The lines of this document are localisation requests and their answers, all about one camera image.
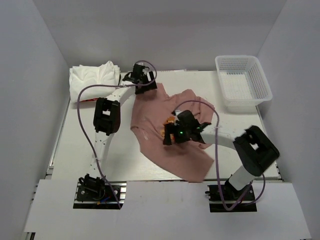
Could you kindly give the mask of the pink t shirt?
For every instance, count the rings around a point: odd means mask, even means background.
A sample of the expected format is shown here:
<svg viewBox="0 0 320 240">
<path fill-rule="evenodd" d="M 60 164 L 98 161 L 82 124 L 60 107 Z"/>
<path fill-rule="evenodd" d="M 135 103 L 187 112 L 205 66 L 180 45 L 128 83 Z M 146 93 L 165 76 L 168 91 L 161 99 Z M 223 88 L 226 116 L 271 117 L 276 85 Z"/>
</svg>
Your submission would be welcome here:
<svg viewBox="0 0 320 240">
<path fill-rule="evenodd" d="M 200 183 L 214 162 L 205 152 L 209 145 L 194 141 L 164 145 L 164 123 L 172 117 L 174 109 L 189 110 L 200 123 L 210 123 L 213 108 L 191 89 L 169 96 L 159 83 L 157 89 L 136 95 L 130 129 L 146 158 L 185 181 Z"/>
</svg>

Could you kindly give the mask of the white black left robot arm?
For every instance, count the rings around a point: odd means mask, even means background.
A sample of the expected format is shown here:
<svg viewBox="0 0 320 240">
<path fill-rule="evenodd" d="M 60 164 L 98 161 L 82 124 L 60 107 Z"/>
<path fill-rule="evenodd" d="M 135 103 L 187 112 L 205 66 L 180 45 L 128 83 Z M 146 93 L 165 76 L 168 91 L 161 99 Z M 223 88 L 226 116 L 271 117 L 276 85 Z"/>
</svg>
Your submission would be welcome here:
<svg viewBox="0 0 320 240">
<path fill-rule="evenodd" d="M 139 95 L 157 89 L 157 71 L 150 70 L 152 66 L 147 61 L 137 61 L 113 93 L 97 99 L 93 116 L 95 140 L 91 145 L 93 159 L 87 172 L 90 177 L 104 177 L 101 166 L 107 157 L 112 138 L 120 128 L 121 106 L 134 94 Z"/>
</svg>

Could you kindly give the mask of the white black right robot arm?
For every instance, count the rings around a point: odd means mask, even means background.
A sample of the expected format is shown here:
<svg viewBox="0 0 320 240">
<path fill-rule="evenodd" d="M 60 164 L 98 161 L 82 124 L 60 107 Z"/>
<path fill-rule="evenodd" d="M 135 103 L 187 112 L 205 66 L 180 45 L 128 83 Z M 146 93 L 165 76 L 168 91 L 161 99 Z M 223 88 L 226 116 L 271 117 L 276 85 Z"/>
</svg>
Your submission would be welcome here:
<svg viewBox="0 0 320 240">
<path fill-rule="evenodd" d="M 251 181 L 260 177 L 280 157 L 279 150 L 256 125 L 243 131 L 199 123 L 189 110 L 176 111 L 164 124 L 163 144 L 170 146 L 185 142 L 223 146 L 237 152 L 242 166 L 224 184 L 226 195 L 236 200 L 243 195 Z"/>
</svg>

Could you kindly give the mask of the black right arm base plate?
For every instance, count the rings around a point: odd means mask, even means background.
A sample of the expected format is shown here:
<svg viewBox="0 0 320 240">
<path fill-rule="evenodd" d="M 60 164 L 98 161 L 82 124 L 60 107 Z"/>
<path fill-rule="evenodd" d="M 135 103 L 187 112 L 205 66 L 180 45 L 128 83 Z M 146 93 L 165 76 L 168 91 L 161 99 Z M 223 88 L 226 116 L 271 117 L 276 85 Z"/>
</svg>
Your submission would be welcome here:
<svg viewBox="0 0 320 240">
<path fill-rule="evenodd" d="M 241 196 L 242 192 L 238 195 L 234 195 L 232 192 L 227 193 L 224 186 L 221 187 L 223 197 L 225 200 L 225 204 L 228 208 L 231 208 L 232 205 L 237 201 L 237 199 Z M 245 196 L 243 196 L 238 204 L 230 211 L 226 210 L 223 206 L 219 188 L 217 184 L 212 184 L 207 186 L 207 190 L 205 191 L 205 195 L 208 197 L 209 201 L 209 211 L 211 213 L 254 213 L 257 212 L 256 203 L 251 203 L 256 199 L 253 186 L 251 185 L 249 190 L 246 192 Z"/>
</svg>

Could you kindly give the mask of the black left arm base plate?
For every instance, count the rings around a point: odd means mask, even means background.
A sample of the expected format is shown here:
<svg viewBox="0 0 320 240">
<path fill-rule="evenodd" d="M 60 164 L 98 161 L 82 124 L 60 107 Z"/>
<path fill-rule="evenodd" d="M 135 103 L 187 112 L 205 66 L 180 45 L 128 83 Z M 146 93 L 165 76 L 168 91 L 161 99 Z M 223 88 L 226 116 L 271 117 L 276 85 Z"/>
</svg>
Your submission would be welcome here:
<svg viewBox="0 0 320 240">
<path fill-rule="evenodd" d="M 87 210 L 119 210 L 125 201 L 127 186 L 124 183 L 105 185 L 100 193 L 85 189 L 79 182 L 75 192 L 73 208 Z"/>
</svg>

